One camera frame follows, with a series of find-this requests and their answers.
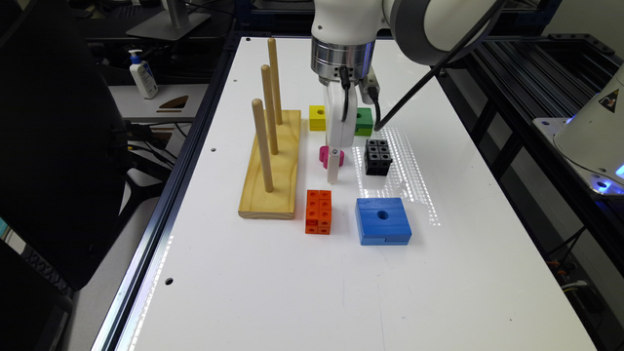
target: black block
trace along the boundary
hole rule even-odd
[[[388,141],[368,139],[364,153],[367,176],[387,176],[392,164],[392,156]]]

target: spray bottle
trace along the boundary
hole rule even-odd
[[[158,94],[158,86],[154,80],[152,70],[149,69],[149,64],[146,61],[141,60],[137,53],[141,50],[128,50],[131,54],[130,60],[132,65],[130,66],[130,73],[135,79],[138,92],[144,98],[154,98]]]

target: blue light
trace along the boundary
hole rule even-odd
[[[606,193],[606,191],[610,188],[610,186],[612,185],[612,183],[610,181],[605,181],[603,183],[603,185],[598,185],[600,188],[600,191],[602,191],[603,193]]]

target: wooden peg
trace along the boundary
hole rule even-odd
[[[264,127],[264,109],[262,100],[255,98],[252,101],[253,120],[255,121],[255,136],[260,150],[260,166],[264,177],[264,190],[273,191],[273,175],[271,174],[271,159],[269,156],[268,142],[266,141],[266,128]]]
[[[273,86],[273,107],[275,109],[275,122],[282,125],[282,98],[280,96],[280,73],[277,66],[277,46],[275,38],[269,38],[269,63],[271,64],[271,85]]]
[[[273,110],[273,92],[271,89],[271,68],[262,66],[262,87],[264,88],[264,101],[266,102],[266,124],[269,131],[269,148],[272,155],[277,155],[277,131],[275,128],[275,114]]]

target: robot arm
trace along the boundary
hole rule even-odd
[[[363,80],[367,83],[370,80],[367,76],[371,72],[377,31],[389,27],[409,59],[435,64],[485,13],[502,3],[502,0],[315,0],[311,66],[326,89],[328,182],[337,182],[340,149],[353,143],[357,114],[354,88]],[[494,23],[495,17],[478,28],[479,32],[453,58],[459,59],[474,49]],[[378,92],[378,86],[360,86],[363,92],[369,89]],[[371,101],[366,96],[363,100]]]

